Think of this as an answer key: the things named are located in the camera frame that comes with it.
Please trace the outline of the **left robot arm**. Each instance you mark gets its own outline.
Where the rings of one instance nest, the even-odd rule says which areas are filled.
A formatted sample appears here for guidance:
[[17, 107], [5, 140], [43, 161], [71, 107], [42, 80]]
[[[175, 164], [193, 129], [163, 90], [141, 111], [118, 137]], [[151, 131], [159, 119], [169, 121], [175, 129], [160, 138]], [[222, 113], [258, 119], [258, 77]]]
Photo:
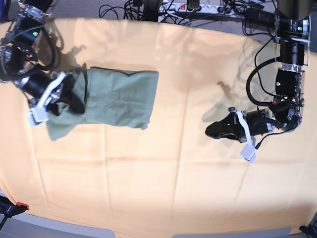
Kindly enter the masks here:
[[[221, 121], [209, 125], [205, 134], [213, 139], [227, 138], [253, 146], [255, 136], [267, 138], [274, 129], [281, 133], [295, 130], [302, 122], [304, 98], [305, 53], [310, 48], [311, 17], [315, 1], [313, 0], [276, 0], [275, 12], [267, 12], [244, 7], [244, 13], [252, 23], [273, 29], [271, 40], [276, 42], [280, 55], [261, 64], [256, 64], [246, 81], [248, 99], [258, 108], [252, 112], [242, 112], [234, 107]], [[272, 100], [263, 102], [255, 99], [251, 93], [251, 82], [260, 70], [272, 63], [280, 63], [275, 78], [275, 93]]]

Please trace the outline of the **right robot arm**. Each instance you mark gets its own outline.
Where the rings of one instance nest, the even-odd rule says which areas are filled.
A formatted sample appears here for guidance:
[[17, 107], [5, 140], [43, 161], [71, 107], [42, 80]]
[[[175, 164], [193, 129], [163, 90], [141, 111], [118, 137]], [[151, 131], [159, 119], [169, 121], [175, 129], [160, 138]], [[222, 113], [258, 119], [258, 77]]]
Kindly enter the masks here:
[[[85, 112], [84, 103], [72, 91], [70, 72], [53, 72], [55, 46], [45, 28], [51, 0], [20, 0], [20, 11], [0, 41], [0, 81], [11, 82], [27, 99], [36, 121], [51, 112], [59, 115], [58, 104], [64, 103], [75, 114]], [[41, 65], [34, 46], [42, 35], [51, 51], [51, 61]]]

